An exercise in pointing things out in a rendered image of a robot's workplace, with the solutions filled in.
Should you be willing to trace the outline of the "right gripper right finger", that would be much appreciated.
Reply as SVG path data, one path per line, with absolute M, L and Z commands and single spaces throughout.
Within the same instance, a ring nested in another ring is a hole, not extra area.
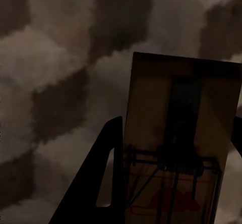
M 242 157 L 242 118 L 236 117 L 233 121 L 233 131 L 230 140 Z

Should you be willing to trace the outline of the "mousetrap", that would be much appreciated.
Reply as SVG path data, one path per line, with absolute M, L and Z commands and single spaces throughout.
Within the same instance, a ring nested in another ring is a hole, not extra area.
M 133 53 L 125 224 L 214 224 L 242 63 Z

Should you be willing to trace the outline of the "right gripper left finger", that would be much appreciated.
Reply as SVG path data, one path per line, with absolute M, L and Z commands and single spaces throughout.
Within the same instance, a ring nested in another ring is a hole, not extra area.
M 49 224 L 125 224 L 123 118 L 103 127 Z M 96 207 L 110 151 L 114 148 L 111 206 Z

